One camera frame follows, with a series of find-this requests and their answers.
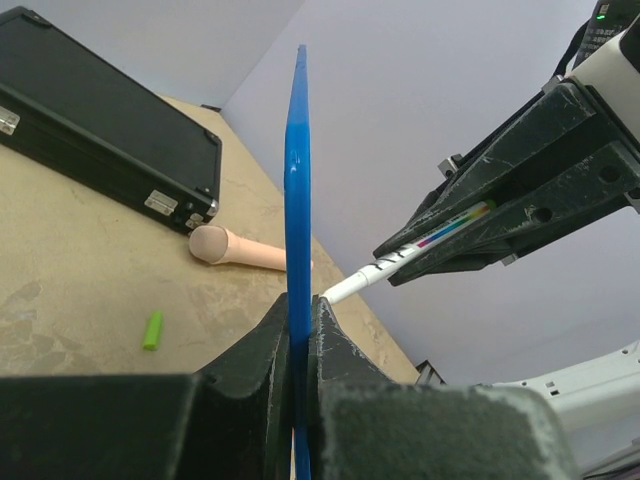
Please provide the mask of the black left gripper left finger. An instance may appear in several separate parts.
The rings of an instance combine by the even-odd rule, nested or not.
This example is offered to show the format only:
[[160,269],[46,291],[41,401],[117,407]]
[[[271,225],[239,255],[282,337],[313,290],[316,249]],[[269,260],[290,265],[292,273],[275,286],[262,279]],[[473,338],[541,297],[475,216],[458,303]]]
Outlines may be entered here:
[[5,479],[286,479],[287,299],[193,373],[9,377]]

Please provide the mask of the blue framed whiteboard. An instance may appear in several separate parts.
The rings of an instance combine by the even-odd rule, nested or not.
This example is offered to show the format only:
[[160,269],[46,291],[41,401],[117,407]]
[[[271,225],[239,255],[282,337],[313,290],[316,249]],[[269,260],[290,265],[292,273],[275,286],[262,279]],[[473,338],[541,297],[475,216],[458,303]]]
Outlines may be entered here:
[[284,215],[288,328],[294,391],[294,459],[298,479],[310,479],[308,441],[308,343],[311,291],[311,127],[307,48],[298,46],[284,146]]

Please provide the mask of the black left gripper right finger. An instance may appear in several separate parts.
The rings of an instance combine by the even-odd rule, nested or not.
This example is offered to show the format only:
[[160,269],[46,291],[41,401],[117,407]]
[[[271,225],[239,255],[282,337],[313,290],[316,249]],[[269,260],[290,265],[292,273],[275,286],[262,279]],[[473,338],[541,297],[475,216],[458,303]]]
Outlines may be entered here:
[[577,479],[557,415],[518,387],[391,380],[313,300],[309,442],[315,479]]

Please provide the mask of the green marker cap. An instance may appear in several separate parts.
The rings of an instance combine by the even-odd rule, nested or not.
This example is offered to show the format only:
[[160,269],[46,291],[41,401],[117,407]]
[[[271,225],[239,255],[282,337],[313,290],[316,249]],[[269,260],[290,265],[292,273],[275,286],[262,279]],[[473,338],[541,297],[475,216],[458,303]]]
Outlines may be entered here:
[[164,327],[164,315],[160,311],[151,314],[144,333],[142,348],[146,351],[155,351],[160,344]]

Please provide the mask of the white whiteboard marker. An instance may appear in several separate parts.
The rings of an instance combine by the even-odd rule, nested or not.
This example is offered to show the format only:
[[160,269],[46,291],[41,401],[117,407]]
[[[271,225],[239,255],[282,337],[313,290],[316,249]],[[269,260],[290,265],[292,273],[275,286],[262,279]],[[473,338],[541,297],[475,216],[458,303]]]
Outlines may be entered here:
[[491,200],[478,202],[428,233],[364,265],[354,274],[328,288],[321,296],[334,305],[381,280],[388,279],[402,267],[487,215],[495,207],[496,204]]

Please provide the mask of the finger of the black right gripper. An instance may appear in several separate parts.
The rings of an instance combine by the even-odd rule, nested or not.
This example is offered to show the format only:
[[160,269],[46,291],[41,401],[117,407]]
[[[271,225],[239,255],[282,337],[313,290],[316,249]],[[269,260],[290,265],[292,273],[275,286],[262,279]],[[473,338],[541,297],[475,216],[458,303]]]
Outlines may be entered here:
[[533,192],[596,146],[604,118],[591,89],[571,82],[554,87],[480,146],[446,186],[430,194],[434,201],[423,202],[373,253],[389,253],[480,201],[503,205]]
[[639,151],[611,142],[521,198],[497,206],[392,275],[400,286],[425,275],[478,271],[526,256],[627,207],[639,187]]

